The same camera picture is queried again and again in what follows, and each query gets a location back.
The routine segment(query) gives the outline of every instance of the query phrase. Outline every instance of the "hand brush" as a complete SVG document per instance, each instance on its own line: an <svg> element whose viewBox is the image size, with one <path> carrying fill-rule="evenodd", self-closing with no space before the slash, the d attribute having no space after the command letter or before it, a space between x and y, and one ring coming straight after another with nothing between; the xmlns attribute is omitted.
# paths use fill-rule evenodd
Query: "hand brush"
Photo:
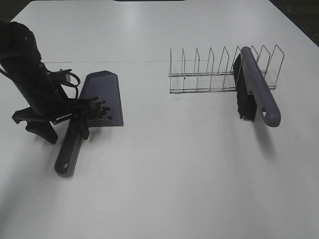
<svg viewBox="0 0 319 239"><path fill-rule="evenodd" d="M278 127L280 111L249 47L242 48L233 69L240 118L254 121L258 109L266 125Z"/></svg>

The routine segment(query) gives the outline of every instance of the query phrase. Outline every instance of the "brush bristles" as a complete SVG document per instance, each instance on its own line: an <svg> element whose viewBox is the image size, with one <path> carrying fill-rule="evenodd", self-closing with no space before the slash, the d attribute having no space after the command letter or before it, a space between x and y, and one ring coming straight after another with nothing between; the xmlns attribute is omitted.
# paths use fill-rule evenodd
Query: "brush bristles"
<svg viewBox="0 0 319 239"><path fill-rule="evenodd" d="M245 76L241 66L241 57L238 55L233 65L234 78L237 90L238 113L241 119L254 121L257 104L253 95L247 94Z"/></svg>

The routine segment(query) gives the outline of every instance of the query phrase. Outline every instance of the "white table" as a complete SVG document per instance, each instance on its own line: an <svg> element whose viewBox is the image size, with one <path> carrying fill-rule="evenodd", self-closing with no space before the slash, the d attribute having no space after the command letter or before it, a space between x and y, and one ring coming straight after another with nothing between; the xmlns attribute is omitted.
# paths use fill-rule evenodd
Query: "white table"
<svg viewBox="0 0 319 239"><path fill-rule="evenodd" d="M49 69L118 74L125 125L91 129L60 178L67 123L54 146L24 131L0 76L0 238L319 237L319 49L270 2L34 1L14 20ZM240 120L236 93L168 94L170 47L250 44L285 51L278 128Z"/></svg>

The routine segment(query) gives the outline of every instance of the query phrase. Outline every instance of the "cable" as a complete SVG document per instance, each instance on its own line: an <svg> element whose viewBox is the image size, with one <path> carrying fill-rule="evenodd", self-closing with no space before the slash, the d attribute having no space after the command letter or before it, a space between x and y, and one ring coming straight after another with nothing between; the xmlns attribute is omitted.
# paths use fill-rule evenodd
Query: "cable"
<svg viewBox="0 0 319 239"><path fill-rule="evenodd" d="M12 80L11 76L1 68L0 68L0 73L3 74L5 77L8 77L10 80Z"/></svg>
<svg viewBox="0 0 319 239"><path fill-rule="evenodd" d="M51 74L54 74L54 73L55 73L55 72L49 71L45 66L44 66L44 68L45 68L45 70L46 70L48 73L51 73ZM59 84L61 84L61 85L74 88L74 89L75 89L75 99L77 99L78 96L79 96L79 90L78 90L77 87L78 87L78 86L80 85L80 83L81 83L80 78L79 78L77 75L75 75L74 73L72 73L72 72L63 72L63 74L64 74L64 75L72 76L74 79L76 79L77 85L75 85L75 84L73 84L73 83L71 83L71 82L65 82L65 81L58 81L58 82L59 82Z"/></svg>

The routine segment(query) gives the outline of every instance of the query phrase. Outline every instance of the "dish rack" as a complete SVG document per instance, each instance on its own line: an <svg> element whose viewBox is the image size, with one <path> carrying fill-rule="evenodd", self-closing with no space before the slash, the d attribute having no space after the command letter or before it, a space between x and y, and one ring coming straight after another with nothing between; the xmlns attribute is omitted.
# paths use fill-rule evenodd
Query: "dish rack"
<svg viewBox="0 0 319 239"><path fill-rule="evenodd" d="M251 46L250 49L269 89L275 89L285 57L284 52L278 45L275 45L272 53L265 45L262 45L259 51L254 46ZM202 60L196 48L195 59L187 60L184 48L182 48L181 60L173 60L172 49L170 49L169 93L236 91L233 64L240 52L241 47L237 46L233 57L230 57L229 51L224 46L220 59L216 59L210 47L208 58L205 58L207 60Z"/></svg>

